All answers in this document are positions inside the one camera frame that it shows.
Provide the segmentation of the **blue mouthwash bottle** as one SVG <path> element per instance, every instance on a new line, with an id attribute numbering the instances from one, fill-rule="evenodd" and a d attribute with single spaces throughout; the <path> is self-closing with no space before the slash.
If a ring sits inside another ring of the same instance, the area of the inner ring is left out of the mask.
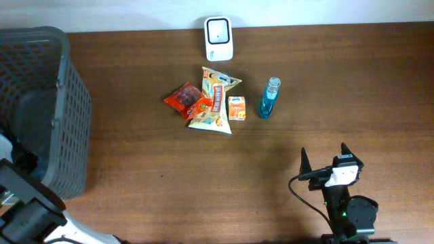
<path id="1" fill-rule="evenodd" d="M 264 94 L 260 103 L 259 115 L 262 119 L 268 119 L 279 95 L 281 80 L 278 77 L 271 77 L 267 82 Z"/>

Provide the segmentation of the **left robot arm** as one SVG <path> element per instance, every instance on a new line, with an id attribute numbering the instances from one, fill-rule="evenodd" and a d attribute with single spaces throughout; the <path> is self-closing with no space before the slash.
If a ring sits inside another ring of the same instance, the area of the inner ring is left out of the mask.
<path id="1" fill-rule="evenodd" d="M 2 243 L 127 243 L 72 218 L 54 192 L 10 161 L 12 149 L 10 140 L 1 136 L 1 187 L 18 198 L 1 215 Z"/>

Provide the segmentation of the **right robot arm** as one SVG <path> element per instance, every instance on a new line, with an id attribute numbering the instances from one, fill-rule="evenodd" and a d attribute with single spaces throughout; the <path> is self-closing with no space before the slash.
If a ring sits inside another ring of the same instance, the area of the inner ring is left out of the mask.
<path id="1" fill-rule="evenodd" d="M 375 233 L 378 203 L 365 196 L 350 195 L 349 187 L 359 180 L 364 164 L 345 143 L 340 149 L 341 154 L 333 158 L 330 166 L 313 170 L 302 148 L 299 174 L 288 182 L 290 192 L 327 222 L 332 232 L 321 236 L 322 243 L 392 243 L 390 239 L 371 237 Z M 292 189 L 294 180 L 307 181 L 310 191 L 320 190 L 327 212 L 323 213 L 300 197 Z"/>

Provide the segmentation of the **yellow snack bag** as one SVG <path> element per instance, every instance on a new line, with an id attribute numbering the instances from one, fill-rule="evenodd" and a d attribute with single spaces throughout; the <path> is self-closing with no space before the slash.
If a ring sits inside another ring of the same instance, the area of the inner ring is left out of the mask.
<path id="1" fill-rule="evenodd" d="M 202 69 L 201 94 L 209 98 L 211 104 L 191 119 L 188 128 L 231 135 L 226 111 L 226 93 L 242 80 L 205 66 Z"/>

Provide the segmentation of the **red snack bag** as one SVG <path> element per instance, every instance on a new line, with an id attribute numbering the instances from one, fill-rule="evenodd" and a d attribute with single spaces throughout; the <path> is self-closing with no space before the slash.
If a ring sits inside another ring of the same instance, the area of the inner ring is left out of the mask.
<path id="1" fill-rule="evenodd" d="M 183 119 L 190 120 L 208 109 L 212 105 L 213 99 L 206 98 L 199 89 L 187 82 L 167 97 L 164 102 L 175 108 Z"/>

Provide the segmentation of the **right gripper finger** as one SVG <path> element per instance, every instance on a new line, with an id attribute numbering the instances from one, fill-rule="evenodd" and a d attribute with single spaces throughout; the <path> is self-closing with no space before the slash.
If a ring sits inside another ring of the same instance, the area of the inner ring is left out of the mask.
<path id="1" fill-rule="evenodd" d="M 347 155 L 348 157 L 353 156 L 353 153 L 350 151 L 350 149 L 348 148 L 348 146 L 344 142 L 341 143 L 340 147 L 341 147 L 341 155 L 342 156 L 344 156 L 344 155 Z"/>
<path id="2" fill-rule="evenodd" d="M 301 148 L 301 164 L 299 174 L 304 175 L 312 172 L 311 164 L 309 162 L 309 158 L 307 156 L 307 152 L 304 147 Z"/>

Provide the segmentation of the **orange tissue pack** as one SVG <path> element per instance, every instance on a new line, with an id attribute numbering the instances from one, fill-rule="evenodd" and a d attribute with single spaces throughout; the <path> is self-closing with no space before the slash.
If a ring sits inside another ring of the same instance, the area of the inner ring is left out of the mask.
<path id="1" fill-rule="evenodd" d="M 246 118 L 246 105 L 243 96 L 229 96 L 229 120 L 232 121 L 245 121 Z"/>

